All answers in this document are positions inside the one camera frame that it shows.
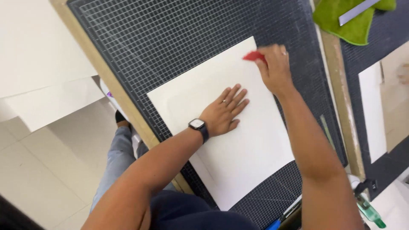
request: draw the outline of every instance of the black cutting mat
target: black cutting mat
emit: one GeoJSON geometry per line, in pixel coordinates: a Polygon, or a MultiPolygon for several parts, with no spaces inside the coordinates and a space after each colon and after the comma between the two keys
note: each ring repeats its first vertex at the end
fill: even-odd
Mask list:
{"type": "Polygon", "coordinates": [[[368,37],[369,45],[361,47],[341,42],[365,174],[378,182],[378,190],[370,191],[371,200],[409,167],[409,138],[371,164],[358,78],[360,72],[409,41],[409,2],[396,0],[396,3],[395,11],[375,12],[368,37]]]}
{"type": "MultiPolygon", "coordinates": [[[[68,6],[160,141],[171,133],[147,92],[250,36],[258,46],[285,44],[296,88],[317,120],[324,114],[347,164],[308,0],[71,0],[68,6]]],[[[181,173],[217,208],[189,162],[181,173]]],[[[301,177],[291,162],[231,210],[265,228],[300,194],[301,177]]]]}

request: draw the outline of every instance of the watch face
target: watch face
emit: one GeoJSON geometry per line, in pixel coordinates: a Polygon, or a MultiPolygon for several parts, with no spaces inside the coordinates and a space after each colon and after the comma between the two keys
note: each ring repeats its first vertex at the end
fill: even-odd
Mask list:
{"type": "Polygon", "coordinates": [[[200,120],[200,119],[194,119],[193,121],[191,121],[189,123],[191,126],[193,126],[194,128],[198,129],[200,128],[202,125],[204,125],[205,123],[200,120]]]}

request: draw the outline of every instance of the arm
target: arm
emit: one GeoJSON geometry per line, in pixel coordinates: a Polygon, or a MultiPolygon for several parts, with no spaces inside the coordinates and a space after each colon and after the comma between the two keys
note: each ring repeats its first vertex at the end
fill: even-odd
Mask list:
{"type": "Polygon", "coordinates": [[[345,170],[301,95],[292,84],[285,47],[259,49],[257,60],[267,88],[283,107],[288,136],[303,179],[302,223],[305,230],[363,230],[345,170]]]}
{"type": "MultiPolygon", "coordinates": [[[[248,99],[239,103],[247,93],[243,89],[236,95],[239,88],[237,84],[232,89],[225,89],[199,117],[205,122],[209,137],[222,135],[237,127],[239,120],[233,118],[249,103],[248,99]]],[[[170,183],[202,144],[202,134],[187,128],[152,148],[106,191],[82,230],[149,229],[152,195],[170,183]]]]}

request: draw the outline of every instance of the person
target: person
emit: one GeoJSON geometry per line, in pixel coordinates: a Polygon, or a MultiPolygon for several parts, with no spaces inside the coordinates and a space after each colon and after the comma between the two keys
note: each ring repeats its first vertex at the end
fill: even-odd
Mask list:
{"type": "MultiPolygon", "coordinates": [[[[363,230],[345,170],[292,83],[285,47],[271,45],[258,51],[267,64],[260,59],[255,63],[265,86],[283,108],[291,148],[301,172],[303,229],[363,230]]],[[[118,122],[106,173],[82,230],[258,229],[238,213],[212,210],[199,197],[163,190],[208,138],[240,125],[234,118],[250,103],[248,99],[240,103],[247,93],[242,89],[237,94],[240,87],[237,84],[226,88],[198,120],[138,160],[132,156],[129,123],[118,122]]]]}

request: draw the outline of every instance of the left hand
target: left hand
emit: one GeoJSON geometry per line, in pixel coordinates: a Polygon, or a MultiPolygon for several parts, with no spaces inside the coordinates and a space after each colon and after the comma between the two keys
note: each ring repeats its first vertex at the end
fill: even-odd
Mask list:
{"type": "Polygon", "coordinates": [[[218,99],[208,105],[200,115],[199,119],[206,124],[209,137],[216,137],[237,128],[240,120],[233,120],[233,118],[240,114],[249,103],[249,99],[245,99],[239,104],[247,94],[247,90],[243,89],[236,96],[240,87],[240,84],[236,84],[232,89],[226,88],[218,99]]]}

